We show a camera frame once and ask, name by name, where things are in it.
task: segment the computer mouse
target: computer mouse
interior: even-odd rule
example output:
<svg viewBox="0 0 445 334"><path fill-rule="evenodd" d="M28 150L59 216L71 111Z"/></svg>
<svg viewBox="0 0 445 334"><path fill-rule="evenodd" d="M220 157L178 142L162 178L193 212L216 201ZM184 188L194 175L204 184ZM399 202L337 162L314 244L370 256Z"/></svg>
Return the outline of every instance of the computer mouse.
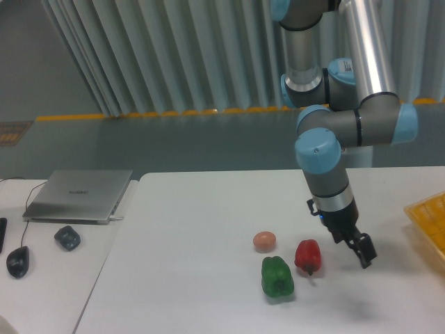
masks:
<svg viewBox="0 0 445 334"><path fill-rule="evenodd" d="M22 278L29 269L29 248L22 246L13 250L6 259L6 268L12 277Z"/></svg>

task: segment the silver laptop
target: silver laptop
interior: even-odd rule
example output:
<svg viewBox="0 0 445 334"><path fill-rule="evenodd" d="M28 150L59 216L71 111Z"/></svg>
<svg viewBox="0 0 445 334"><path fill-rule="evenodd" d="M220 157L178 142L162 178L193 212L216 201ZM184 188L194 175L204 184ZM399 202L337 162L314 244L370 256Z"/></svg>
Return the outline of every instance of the silver laptop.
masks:
<svg viewBox="0 0 445 334"><path fill-rule="evenodd" d="M108 224L131 170L56 170L23 214L25 219Z"/></svg>

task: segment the yellow stripe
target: yellow stripe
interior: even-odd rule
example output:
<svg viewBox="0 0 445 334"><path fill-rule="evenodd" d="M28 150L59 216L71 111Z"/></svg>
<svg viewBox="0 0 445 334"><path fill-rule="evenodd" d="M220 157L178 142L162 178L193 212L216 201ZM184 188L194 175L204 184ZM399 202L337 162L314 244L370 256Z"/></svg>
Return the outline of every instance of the yellow stripe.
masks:
<svg viewBox="0 0 445 334"><path fill-rule="evenodd" d="M440 103L434 99L423 98L416 99L413 101L413 104L436 104ZM269 106L267 108L262 108L260 106L253 106L247 108L246 110L240 108L228 108L225 109L222 113L267 113L273 111L289 111L286 106L283 106L281 109L278 109L276 106ZM215 115L218 111L216 109L206 109L201 112L196 110L186 110L182 114L179 114L177 111L164 111L161 115L159 115L155 111L150 111L148 113L130 113L128 115L121 115L119 117L112 118L142 118L142 117L175 117L175 116L198 116L198 115ZM101 120L107 118L102 114L94 113L87 115L60 115L60 116L38 116L35 120L37 122L41 121L52 121L52 120Z"/></svg>

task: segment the yellow tray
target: yellow tray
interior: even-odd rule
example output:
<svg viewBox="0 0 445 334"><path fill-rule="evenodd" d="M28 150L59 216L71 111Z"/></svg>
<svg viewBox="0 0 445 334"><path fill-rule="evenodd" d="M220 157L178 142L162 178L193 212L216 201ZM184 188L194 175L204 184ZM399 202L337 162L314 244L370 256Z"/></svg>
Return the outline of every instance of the yellow tray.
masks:
<svg viewBox="0 0 445 334"><path fill-rule="evenodd" d="M445 192L408 205L404 211L445 264Z"/></svg>

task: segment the egg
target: egg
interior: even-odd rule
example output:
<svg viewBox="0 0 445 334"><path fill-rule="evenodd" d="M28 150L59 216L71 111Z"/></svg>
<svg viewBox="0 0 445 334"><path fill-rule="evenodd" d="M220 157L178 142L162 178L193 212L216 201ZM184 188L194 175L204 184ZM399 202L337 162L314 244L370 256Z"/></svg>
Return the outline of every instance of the egg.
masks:
<svg viewBox="0 0 445 334"><path fill-rule="evenodd" d="M257 251L268 252L275 247L277 238L272 232L264 231L260 232L253 238L253 244Z"/></svg>

